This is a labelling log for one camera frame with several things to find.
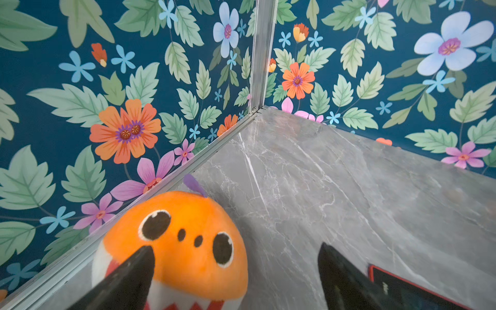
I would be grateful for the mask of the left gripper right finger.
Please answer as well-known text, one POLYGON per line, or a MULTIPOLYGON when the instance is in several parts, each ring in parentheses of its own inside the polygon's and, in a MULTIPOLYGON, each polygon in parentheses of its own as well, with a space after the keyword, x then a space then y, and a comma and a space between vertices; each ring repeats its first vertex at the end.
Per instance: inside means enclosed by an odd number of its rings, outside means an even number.
POLYGON ((322 243, 318 268, 328 309, 402 309, 333 246, 322 243))

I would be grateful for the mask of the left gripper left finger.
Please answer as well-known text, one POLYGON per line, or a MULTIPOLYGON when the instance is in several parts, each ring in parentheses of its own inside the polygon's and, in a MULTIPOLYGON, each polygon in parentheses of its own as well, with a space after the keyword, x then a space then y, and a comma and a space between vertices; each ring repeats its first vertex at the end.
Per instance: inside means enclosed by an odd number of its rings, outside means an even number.
POLYGON ((144 309, 154 275, 154 251, 143 246, 70 309, 144 309))

